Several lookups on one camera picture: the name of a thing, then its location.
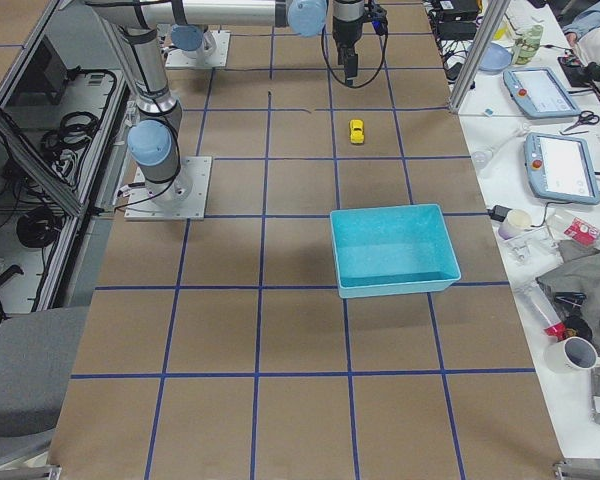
white screen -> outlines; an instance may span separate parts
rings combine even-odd
[[[571,110],[569,102],[546,71],[515,72],[515,76],[538,112]]]
[[[541,137],[540,149],[547,191],[581,197],[591,196],[578,142]]]

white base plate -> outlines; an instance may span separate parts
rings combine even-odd
[[[216,51],[210,56],[197,60],[187,57],[182,53],[182,50],[173,50],[167,56],[166,68],[171,70],[209,70],[211,68],[225,67],[227,65],[227,56],[229,55],[229,37],[231,36],[231,32],[218,30],[212,31],[211,34],[216,40]]]
[[[203,220],[207,205],[209,179],[211,178],[211,157],[183,157],[182,168],[193,180],[191,193],[180,204],[165,210],[162,206],[147,200],[138,205],[132,205],[125,210],[127,220]],[[138,168],[134,182],[144,182],[144,175]],[[146,188],[131,190],[129,203],[145,200],[148,197]]]

person's hand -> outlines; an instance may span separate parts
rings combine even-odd
[[[569,43],[569,46],[571,48],[576,46],[576,42],[578,41],[578,36],[575,33],[573,33],[573,32],[567,33],[565,35],[565,37],[567,37],[567,42]]]

scissors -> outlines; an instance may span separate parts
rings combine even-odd
[[[600,116],[593,113],[591,110],[583,110],[580,115],[578,115],[578,120],[576,123],[571,125],[570,127],[565,128],[564,130],[560,130],[561,134],[565,134],[564,132],[568,132],[569,130],[573,130],[580,125],[596,125],[600,123]]]

blue bowl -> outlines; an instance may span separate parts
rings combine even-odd
[[[460,280],[438,205],[335,210],[330,217],[342,298],[436,292]]]
[[[482,72],[500,73],[511,65],[512,59],[513,55],[509,50],[497,43],[490,43],[478,68]]]

